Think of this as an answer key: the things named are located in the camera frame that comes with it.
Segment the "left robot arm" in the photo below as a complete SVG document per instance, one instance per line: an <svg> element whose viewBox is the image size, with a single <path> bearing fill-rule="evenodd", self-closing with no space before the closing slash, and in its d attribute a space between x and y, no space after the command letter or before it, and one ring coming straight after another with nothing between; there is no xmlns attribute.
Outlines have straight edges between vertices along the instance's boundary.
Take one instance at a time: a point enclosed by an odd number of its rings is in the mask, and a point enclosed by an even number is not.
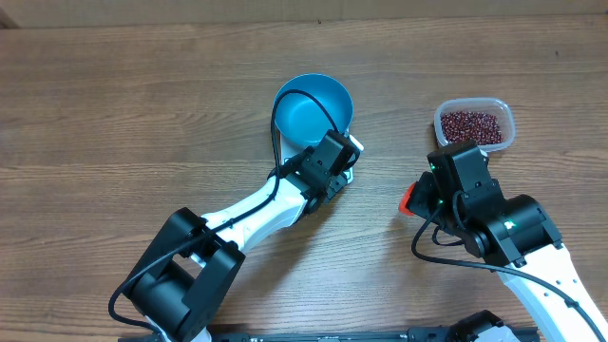
<svg viewBox="0 0 608 342"><path fill-rule="evenodd" d="M144 316L146 340L210 340L207 327L246 253L329 202L351 182L362 150L354 137L329 130L248 198L203 216L174 212L117 290Z"/></svg>

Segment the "red measuring scoop blue handle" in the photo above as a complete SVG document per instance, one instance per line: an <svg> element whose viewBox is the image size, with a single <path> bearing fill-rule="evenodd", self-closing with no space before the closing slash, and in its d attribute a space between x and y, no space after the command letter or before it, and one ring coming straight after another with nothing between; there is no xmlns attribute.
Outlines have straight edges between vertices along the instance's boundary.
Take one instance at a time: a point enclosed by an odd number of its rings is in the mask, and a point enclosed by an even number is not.
<svg viewBox="0 0 608 342"><path fill-rule="evenodd" d="M416 186L417 182L414 182L406 191L406 193L404 194L404 196L401 198L400 203L398 205L398 211L406 216L409 217L413 217L414 213L412 213L409 209L408 209L408 203L411 197L411 193L414 190L415 186Z"/></svg>

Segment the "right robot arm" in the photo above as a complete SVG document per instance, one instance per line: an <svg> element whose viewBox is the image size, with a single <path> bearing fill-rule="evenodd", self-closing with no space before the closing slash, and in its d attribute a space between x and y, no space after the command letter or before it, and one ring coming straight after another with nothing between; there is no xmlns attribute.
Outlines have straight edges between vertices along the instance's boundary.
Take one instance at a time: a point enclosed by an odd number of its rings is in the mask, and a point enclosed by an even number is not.
<svg viewBox="0 0 608 342"><path fill-rule="evenodd" d="M399 210L457 237L474 261L428 256L428 262L488 270L520 300L549 341L604 341L607 321L584 288L562 235L538 201L504 197L473 141L427 156L429 170Z"/></svg>

